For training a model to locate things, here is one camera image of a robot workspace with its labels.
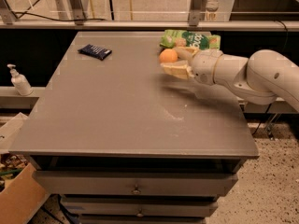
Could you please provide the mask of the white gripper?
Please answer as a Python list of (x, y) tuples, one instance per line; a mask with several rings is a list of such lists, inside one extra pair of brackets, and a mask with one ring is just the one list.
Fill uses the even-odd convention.
[(214, 84), (214, 70), (222, 51), (206, 49), (200, 51), (196, 47), (174, 47), (174, 51), (181, 61), (174, 63), (161, 63), (164, 72), (180, 79), (194, 78), (198, 83)]

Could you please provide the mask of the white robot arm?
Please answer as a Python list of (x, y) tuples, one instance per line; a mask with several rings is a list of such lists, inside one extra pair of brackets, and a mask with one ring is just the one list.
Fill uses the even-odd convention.
[(250, 57), (228, 55), (218, 49), (194, 54), (176, 48), (179, 60), (162, 63), (170, 76), (220, 85), (256, 105), (270, 105), (278, 97), (299, 111), (299, 66), (282, 54), (262, 49)]

